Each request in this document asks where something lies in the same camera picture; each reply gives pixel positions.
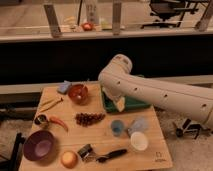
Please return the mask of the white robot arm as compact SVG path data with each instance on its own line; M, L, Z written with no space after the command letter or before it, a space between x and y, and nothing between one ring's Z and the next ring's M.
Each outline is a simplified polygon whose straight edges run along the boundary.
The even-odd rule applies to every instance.
M117 54L100 72L98 81L113 102L129 96L213 129L213 89L133 76L131 70L132 61Z

